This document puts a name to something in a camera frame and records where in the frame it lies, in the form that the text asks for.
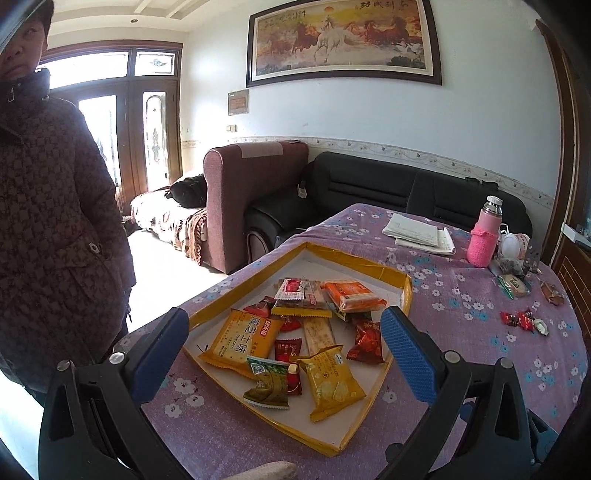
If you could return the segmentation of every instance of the patterned blanket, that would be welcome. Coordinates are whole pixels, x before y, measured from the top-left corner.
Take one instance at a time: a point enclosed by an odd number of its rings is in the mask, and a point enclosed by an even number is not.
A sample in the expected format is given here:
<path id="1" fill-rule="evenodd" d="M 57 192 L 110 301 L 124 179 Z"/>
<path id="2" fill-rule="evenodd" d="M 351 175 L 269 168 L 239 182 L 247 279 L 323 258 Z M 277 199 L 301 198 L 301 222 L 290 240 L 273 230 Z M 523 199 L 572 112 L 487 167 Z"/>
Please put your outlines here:
<path id="1" fill-rule="evenodd" d="M 158 190 L 134 198 L 131 202 L 134 222 L 201 264 L 201 244 L 207 240 L 207 209 L 181 207 L 165 194 L 165 190 Z"/>

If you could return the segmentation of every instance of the sofa armrest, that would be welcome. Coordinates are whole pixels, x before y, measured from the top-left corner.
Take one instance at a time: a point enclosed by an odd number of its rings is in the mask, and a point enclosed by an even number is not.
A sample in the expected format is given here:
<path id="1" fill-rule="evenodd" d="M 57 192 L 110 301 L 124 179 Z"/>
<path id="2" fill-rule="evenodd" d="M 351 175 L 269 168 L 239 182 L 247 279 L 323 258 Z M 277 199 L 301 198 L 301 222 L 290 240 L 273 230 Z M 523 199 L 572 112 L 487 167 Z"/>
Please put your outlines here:
<path id="1" fill-rule="evenodd" d="M 307 162 L 308 146 L 301 142 L 233 144 L 205 155 L 207 231 L 213 268 L 231 273 L 246 265 L 246 208 L 274 190 L 297 185 Z"/>

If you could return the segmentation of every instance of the blue gripper pad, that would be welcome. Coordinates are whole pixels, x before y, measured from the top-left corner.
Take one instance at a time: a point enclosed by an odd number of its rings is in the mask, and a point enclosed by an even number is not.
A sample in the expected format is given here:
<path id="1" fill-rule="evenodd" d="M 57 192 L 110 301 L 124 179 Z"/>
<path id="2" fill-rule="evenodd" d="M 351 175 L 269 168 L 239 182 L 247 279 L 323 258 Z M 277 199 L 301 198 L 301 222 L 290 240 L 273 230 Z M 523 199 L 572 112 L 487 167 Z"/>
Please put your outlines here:
<path id="1" fill-rule="evenodd" d="M 189 316 L 173 308 L 160 317 L 160 323 L 130 350 L 125 380 L 136 405 L 154 399 L 180 349 L 189 336 Z"/>
<path id="2" fill-rule="evenodd" d="M 428 334 L 419 332 L 398 307 L 384 310 L 381 322 L 382 337 L 415 398 L 433 405 L 445 378 L 441 350 Z"/>

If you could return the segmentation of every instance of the green snack package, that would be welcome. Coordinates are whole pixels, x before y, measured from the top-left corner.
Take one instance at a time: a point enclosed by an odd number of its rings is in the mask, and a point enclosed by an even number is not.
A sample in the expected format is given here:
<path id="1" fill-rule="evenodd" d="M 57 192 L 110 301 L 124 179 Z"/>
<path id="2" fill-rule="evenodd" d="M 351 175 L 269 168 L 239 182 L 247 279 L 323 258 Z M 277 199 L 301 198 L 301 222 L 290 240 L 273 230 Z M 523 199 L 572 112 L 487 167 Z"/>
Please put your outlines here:
<path id="1" fill-rule="evenodd" d="M 247 356 L 246 361 L 256 377 L 256 387 L 244 392 L 244 400 L 257 407 L 289 408 L 287 369 L 290 364 L 256 356 Z"/>

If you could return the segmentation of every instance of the brown patterned jacket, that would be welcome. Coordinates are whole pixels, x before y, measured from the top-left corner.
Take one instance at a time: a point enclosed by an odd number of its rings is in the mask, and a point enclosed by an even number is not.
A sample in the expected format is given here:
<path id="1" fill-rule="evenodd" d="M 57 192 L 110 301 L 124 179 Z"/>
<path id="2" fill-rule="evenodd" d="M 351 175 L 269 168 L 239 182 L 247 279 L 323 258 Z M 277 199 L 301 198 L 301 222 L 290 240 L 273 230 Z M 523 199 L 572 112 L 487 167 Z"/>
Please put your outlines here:
<path id="1" fill-rule="evenodd" d="M 0 83 L 0 368 L 46 392 L 57 363 L 100 361 L 135 284 L 115 185 L 49 72 Z"/>

